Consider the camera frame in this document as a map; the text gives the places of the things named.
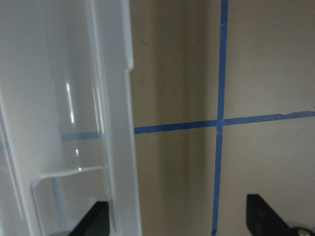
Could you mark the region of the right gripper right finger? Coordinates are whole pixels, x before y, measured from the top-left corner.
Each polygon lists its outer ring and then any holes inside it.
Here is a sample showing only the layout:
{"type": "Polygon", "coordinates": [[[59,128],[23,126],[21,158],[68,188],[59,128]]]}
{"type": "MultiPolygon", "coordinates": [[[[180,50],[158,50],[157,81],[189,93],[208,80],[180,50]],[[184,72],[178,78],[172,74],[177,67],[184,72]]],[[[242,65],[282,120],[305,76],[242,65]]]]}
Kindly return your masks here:
{"type": "Polygon", "coordinates": [[[258,194],[247,195],[247,228],[252,236],[295,235],[295,231],[258,194]]]}

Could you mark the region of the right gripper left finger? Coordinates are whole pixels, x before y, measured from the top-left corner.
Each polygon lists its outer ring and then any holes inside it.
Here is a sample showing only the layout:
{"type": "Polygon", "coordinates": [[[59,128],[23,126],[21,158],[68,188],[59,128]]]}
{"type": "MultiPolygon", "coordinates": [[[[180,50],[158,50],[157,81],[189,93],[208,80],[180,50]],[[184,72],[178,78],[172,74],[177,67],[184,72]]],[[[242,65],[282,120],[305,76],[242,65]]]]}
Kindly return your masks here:
{"type": "Polygon", "coordinates": [[[84,215],[77,226],[69,233],[70,236],[109,236],[110,216],[109,204],[105,201],[96,202],[84,215]]]}

